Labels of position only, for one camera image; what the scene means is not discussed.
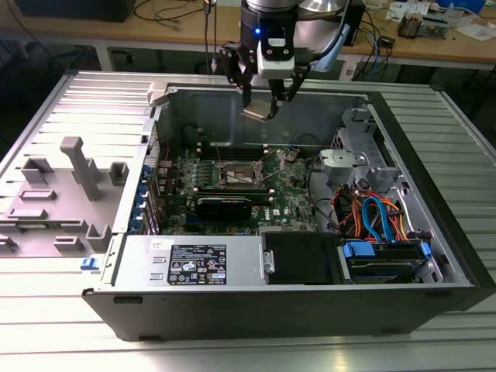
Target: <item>slotted aluminum surface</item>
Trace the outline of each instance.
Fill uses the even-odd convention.
[[[3,206],[31,153],[57,152],[66,133],[82,135],[97,164],[128,159],[150,114],[146,90],[167,75],[80,73],[58,86],[22,153],[2,175]],[[208,82],[206,77],[196,77]],[[310,88],[379,91],[496,278],[494,150],[443,94],[422,85],[311,81]],[[60,161],[61,166],[69,167]],[[79,259],[0,260],[3,370],[490,370],[496,367],[496,297],[441,315],[407,336],[126,343],[80,299],[97,277]]]

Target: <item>blue cable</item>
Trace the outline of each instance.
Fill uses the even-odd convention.
[[[365,31],[363,29],[358,29],[358,30],[361,31],[362,33],[366,33],[374,41],[375,61],[374,61],[374,66],[372,67],[372,71],[368,74],[369,76],[366,79],[366,81],[369,81],[377,72],[377,63],[379,62],[379,46],[377,45],[377,40],[375,39],[373,33],[371,33],[370,31]]]
[[[375,196],[370,196],[369,198],[365,199],[362,204],[362,220],[365,229],[367,229],[369,233],[372,234],[376,242],[381,242],[381,236],[379,236],[377,231],[375,231],[369,223],[368,206],[371,202],[377,204],[377,207],[379,208],[379,213],[381,214],[382,229],[384,231],[386,240],[395,243],[396,239],[394,238],[393,232],[388,225],[388,214],[386,213],[386,208],[384,207],[384,204],[382,204],[382,201]]]

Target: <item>sticker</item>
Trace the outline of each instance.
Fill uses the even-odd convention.
[[[226,245],[173,245],[170,254],[170,285],[226,284]]]

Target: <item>green circuit board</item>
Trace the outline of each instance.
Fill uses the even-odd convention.
[[[288,150],[273,152],[263,161],[263,184],[271,190],[269,205],[254,205],[250,219],[241,222],[188,223],[195,218],[193,205],[198,198],[195,187],[198,183],[205,188],[215,187],[220,177],[220,167],[214,160],[200,160],[193,152],[186,151],[174,162],[179,170],[174,193],[164,198],[167,218],[160,233],[164,235],[260,235],[266,231],[316,231],[315,211],[311,208],[304,188],[304,159],[284,162]],[[242,169],[250,162],[230,161],[232,167]],[[239,193],[236,197],[258,198],[257,194]]]

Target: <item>motherboard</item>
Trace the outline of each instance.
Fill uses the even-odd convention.
[[[161,163],[163,235],[246,235],[315,231],[305,159],[286,149],[184,150]]]

